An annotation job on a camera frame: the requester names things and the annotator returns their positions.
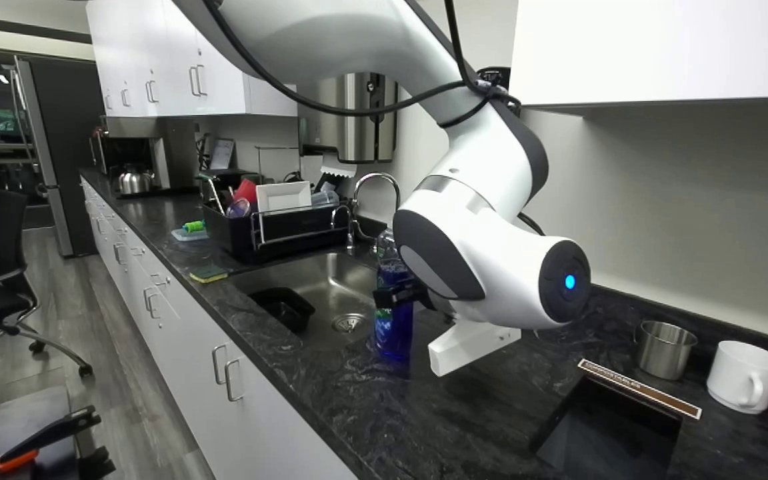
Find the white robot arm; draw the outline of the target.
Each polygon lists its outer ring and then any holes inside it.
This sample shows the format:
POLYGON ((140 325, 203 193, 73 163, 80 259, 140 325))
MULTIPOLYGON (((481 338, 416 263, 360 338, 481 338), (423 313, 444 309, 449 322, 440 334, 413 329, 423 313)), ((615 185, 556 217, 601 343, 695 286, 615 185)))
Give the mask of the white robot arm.
POLYGON ((449 137, 392 217, 404 263, 468 319, 559 329, 591 305, 591 262, 517 217, 544 187, 544 145, 508 91, 473 77, 416 0, 175 0, 239 70, 300 102, 353 73, 397 83, 449 137))

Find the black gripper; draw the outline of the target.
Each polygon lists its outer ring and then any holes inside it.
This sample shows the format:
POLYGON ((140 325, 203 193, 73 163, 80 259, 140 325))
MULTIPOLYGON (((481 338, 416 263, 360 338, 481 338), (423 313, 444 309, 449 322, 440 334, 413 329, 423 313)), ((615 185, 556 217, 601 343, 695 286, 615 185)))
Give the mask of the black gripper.
POLYGON ((385 282, 385 286, 380 286, 380 289, 373 290, 373 302, 377 302, 380 307, 401 307, 401 305, 413 305, 413 302, 419 302, 419 305, 425 305, 427 309, 439 309, 439 313, 449 313, 449 309, 452 309, 452 305, 449 305, 444 297, 439 297, 435 290, 429 290, 429 289, 427 289, 425 282, 419 282, 419 279, 395 282, 395 286, 385 282))

